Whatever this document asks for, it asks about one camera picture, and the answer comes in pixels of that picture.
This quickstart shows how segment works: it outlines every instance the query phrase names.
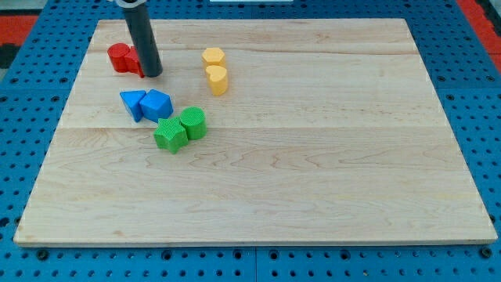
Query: wooden cutting board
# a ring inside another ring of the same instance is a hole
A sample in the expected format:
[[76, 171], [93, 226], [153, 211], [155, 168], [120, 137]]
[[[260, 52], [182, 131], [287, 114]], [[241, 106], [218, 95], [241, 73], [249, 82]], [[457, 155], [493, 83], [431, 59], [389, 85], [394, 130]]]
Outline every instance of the wooden cutting board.
[[[156, 20], [159, 78], [118, 74], [99, 22], [14, 238], [24, 247], [487, 244], [496, 238], [404, 20]], [[226, 53], [213, 97], [206, 47]], [[208, 134], [176, 155], [118, 93]]]

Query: plastic block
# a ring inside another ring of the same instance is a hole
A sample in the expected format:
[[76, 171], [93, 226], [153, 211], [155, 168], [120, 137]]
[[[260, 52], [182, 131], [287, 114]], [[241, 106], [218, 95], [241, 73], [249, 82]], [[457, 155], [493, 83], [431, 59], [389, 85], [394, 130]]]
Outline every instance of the plastic block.
[[139, 104], [142, 98], [146, 95], [144, 90], [123, 91], [120, 92], [122, 102], [124, 102], [125, 110], [134, 118], [135, 122], [139, 122], [143, 116], [141, 105]]
[[127, 55], [125, 55], [125, 63], [127, 64], [128, 71], [138, 74], [140, 78], [144, 78], [144, 73], [142, 72], [138, 53], [137, 51], [135, 51], [134, 46], [132, 46], [131, 51]]
[[168, 118], [174, 112], [171, 97], [156, 89], [151, 89], [139, 103], [144, 117], [154, 122], [158, 122], [159, 118]]
[[228, 71], [221, 66], [209, 66], [205, 69], [207, 83], [212, 95], [221, 96], [228, 89]]
[[202, 53], [204, 68], [208, 66], [221, 66], [226, 68], [225, 53], [220, 48], [207, 48]]
[[153, 133], [157, 147], [176, 154], [179, 148], [188, 144], [186, 130], [181, 126], [179, 117], [158, 119], [158, 127]]
[[199, 107], [187, 107], [179, 116], [190, 140], [202, 139], [207, 134], [205, 114]]
[[108, 48], [108, 57], [111, 60], [113, 69], [117, 72], [128, 72], [125, 56], [130, 52], [130, 48], [125, 43], [117, 43]]

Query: yellow block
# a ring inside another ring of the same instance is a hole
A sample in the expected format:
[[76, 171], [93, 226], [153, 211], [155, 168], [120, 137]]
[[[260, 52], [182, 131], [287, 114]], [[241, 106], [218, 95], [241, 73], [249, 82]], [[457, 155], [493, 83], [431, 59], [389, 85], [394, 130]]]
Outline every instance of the yellow block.
[[207, 48], [202, 53], [204, 68], [208, 66], [226, 67], [225, 53], [220, 48]]
[[207, 83], [211, 87], [212, 95], [220, 96], [228, 89], [228, 71], [221, 66], [208, 66], [205, 68]]

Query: green textured block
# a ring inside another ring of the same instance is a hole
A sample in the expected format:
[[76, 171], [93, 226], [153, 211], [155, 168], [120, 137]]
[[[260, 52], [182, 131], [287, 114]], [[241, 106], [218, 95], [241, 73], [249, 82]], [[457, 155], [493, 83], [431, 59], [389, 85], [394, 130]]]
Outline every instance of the green textured block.
[[199, 107], [187, 107], [180, 115], [181, 125], [186, 128], [190, 140], [202, 139], [207, 134], [205, 114]]
[[158, 127], [153, 133], [157, 147], [176, 154], [179, 148], [188, 144], [186, 129], [181, 126], [179, 117], [159, 118]]

